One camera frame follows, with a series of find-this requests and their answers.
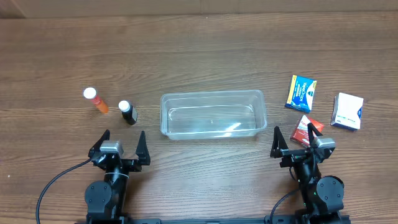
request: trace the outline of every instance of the orange bottle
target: orange bottle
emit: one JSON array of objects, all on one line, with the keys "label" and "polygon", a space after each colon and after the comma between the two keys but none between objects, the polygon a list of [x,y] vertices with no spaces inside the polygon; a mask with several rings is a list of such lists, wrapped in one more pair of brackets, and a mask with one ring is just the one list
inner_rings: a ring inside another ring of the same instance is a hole
[{"label": "orange bottle", "polygon": [[108,113],[109,108],[106,103],[97,95],[97,91],[93,87],[88,87],[84,90],[83,96],[91,100],[94,105],[104,114]]}]

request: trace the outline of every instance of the black bottle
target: black bottle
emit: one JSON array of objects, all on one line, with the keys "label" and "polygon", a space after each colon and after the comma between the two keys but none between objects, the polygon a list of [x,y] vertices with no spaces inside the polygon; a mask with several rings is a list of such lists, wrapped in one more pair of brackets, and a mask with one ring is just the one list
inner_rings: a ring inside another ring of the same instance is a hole
[{"label": "black bottle", "polygon": [[119,109],[122,111],[123,118],[127,123],[133,125],[137,122],[137,111],[128,101],[120,101]]}]

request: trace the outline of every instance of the small carton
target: small carton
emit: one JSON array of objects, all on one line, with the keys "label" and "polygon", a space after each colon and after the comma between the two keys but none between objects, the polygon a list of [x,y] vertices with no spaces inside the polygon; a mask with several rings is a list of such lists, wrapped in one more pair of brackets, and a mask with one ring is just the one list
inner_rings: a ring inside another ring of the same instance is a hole
[{"label": "small carton", "polygon": [[298,121],[296,128],[293,131],[290,139],[301,143],[304,147],[310,147],[310,140],[308,138],[308,124],[312,123],[319,132],[322,132],[324,125],[315,121],[314,119],[303,115],[300,121]]},{"label": "small carton", "polygon": [[311,112],[316,85],[316,80],[293,75],[285,106],[306,113]]},{"label": "small carton", "polygon": [[346,93],[339,93],[335,97],[335,109],[331,117],[331,125],[358,130],[361,127],[363,98]]}]

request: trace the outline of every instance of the white and blue box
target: white and blue box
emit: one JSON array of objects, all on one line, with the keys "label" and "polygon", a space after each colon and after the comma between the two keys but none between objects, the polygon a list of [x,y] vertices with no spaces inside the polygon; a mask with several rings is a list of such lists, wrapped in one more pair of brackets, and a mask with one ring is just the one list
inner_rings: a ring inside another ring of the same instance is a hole
[{"label": "white and blue box", "polygon": [[361,127],[363,98],[346,93],[335,97],[335,109],[331,117],[331,125],[340,128],[358,130]]},{"label": "white and blue box", "polygon": [[293,75],[285,106],[306,113],[311,112],[316,85],[316,80]]}]

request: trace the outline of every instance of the red box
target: red box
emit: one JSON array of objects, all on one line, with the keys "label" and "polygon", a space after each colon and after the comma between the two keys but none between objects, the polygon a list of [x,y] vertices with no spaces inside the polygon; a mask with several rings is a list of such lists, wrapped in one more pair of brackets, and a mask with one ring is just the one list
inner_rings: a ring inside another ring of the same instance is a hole
[{"label": "red box", "polygon": [[303,115],[301,120],[297,123],[296,128],[294,129],[293,134],[290,139],[302,144],[304,147],[310,147],[310,141],[308,139],[308,124],[312,123],[319,132],[322,132],[324,125],[315,121],[314,119]]}]

